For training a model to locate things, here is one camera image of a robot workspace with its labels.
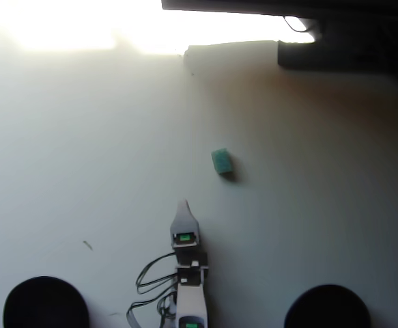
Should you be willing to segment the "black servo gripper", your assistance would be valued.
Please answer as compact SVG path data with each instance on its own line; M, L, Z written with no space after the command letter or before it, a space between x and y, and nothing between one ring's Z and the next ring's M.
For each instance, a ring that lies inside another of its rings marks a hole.
M172 249L181 267L208 268L208 253L196 235L199 233L199 223L191 213L187 200L178 202L170 233L174 234Z

